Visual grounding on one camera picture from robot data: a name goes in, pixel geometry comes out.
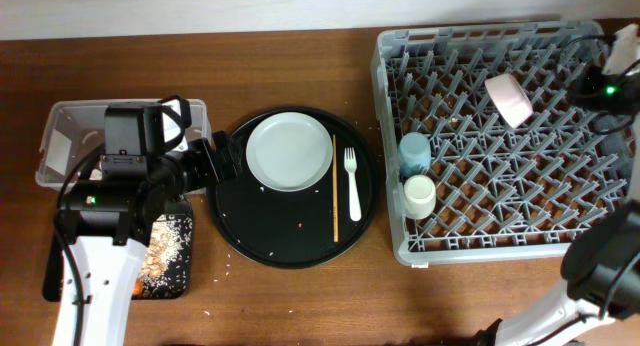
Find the grey round plate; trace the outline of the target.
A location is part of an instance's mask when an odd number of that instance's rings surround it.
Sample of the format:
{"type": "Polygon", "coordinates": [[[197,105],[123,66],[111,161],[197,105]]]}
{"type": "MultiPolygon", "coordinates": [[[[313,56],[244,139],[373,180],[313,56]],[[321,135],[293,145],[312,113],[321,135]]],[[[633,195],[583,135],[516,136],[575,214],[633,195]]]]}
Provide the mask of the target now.
{"type": "Polygon", "coordinates": [[[253,129],[245,156],[251,174],[264,186],[297,192],[327,173],[333,160],[333,143],[317,119],[300,112],[282,112],[253,129]]]}

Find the white plastic fork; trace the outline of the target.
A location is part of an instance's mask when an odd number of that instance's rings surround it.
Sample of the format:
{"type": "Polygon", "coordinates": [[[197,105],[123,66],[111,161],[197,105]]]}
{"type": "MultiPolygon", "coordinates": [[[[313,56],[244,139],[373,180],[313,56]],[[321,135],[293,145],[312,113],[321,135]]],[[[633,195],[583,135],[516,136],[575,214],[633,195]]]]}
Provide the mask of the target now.
{"type": "Polygon", "coordinates": [[[351,220],[357,222],[362,218],[362,211],[356,181],[357,159],[353,147],[344,150],[344,168],[348,174],[349,214],[351,220]]]}

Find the light blue plastic cup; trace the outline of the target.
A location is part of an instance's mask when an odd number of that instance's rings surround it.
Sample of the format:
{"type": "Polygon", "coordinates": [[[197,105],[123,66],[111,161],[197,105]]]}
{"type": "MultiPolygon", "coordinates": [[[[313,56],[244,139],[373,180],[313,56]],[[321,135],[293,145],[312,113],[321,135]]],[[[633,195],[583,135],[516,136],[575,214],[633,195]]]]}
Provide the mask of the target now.
{"type": "Polygon", "coordinates": [[[398,145],[400,173],[405,178],[422,174],[431,164],[431,147],[426,135],[411,132],[398,145]]]}

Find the cream plastic cup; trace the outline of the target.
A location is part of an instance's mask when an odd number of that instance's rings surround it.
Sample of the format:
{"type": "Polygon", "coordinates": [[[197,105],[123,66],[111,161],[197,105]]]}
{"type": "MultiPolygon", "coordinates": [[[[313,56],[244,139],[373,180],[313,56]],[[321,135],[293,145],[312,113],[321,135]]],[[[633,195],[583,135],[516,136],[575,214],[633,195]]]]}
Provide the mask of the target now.
{"type": "Polygon", "coordinates": [[[436,205],[436,186],[425,175],[415,175],[404,183],[406,217],[414,220],[425,219],[432,214],[436,205]]]}

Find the pink bowl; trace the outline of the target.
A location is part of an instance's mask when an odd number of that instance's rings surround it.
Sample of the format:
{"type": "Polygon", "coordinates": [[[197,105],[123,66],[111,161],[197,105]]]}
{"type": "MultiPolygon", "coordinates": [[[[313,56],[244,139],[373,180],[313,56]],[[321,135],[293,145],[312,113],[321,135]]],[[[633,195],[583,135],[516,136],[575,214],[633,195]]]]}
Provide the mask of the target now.
{"type": "Polygon", "coordinates": [[[511,128],[518,128],[533,114],[531,101],[511,74],[486,79],[484,85],[491,101],[511,128]]]}

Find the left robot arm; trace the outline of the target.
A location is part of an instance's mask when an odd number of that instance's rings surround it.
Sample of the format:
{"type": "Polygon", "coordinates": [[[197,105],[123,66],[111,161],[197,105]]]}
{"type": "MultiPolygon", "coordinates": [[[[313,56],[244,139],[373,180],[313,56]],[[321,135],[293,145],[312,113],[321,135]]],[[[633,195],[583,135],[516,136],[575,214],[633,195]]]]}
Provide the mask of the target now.
{"type": "Polygon", "coordinates": [[[88,153],[65,180],[53,219],[63,268],[54,344],[122,344],[154,222],[189,214],[187,194],[239,176],[241,157],[219,131],[185,152],[127,157],[124,177],[93,180],[93,167],[111,158],[103,146],[88,153]]]}

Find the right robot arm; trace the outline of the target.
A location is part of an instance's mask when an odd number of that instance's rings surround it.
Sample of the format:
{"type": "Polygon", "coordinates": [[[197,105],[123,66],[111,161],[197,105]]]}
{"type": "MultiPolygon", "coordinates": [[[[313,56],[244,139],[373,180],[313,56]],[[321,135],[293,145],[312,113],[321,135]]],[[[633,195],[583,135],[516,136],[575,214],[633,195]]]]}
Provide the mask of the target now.
{"type": "Polygon", "coordinates": [[[480,330],[470,345],[566,345],[639,312],[639,155],[625,204],[574,240],[539,301],[480,330]]]}

